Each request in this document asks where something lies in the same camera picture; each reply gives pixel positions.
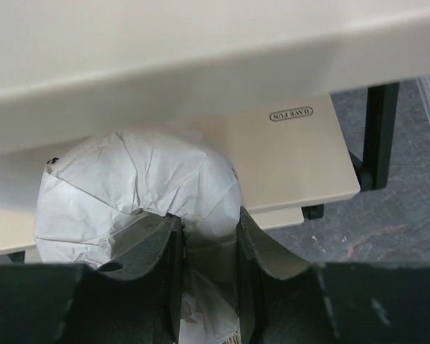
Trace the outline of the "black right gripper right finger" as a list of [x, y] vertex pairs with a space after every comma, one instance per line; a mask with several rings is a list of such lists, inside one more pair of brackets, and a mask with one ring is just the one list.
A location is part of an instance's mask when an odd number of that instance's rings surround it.
[[236, 232], [243, 343], [430, 343], [430, 263], [312, 263], [245, 209]]

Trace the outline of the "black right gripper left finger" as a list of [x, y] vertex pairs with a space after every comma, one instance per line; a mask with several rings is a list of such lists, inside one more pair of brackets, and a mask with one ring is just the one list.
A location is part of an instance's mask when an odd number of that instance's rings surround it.
[[98, 269], [0, 266], [0, 343], [177, 343], [182, 222], [156, 230]]

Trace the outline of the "white roll front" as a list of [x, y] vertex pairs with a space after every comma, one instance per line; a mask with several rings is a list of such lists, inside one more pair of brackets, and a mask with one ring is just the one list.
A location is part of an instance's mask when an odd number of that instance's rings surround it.
[[93, 268], [151, 234], [154, 216], [183, 222], [182, 343], [239, 343], [236, 227], [244, 203], [233, 165], [178, 128], [92, 136], [47, 162], [34, 240], [43, 262]]

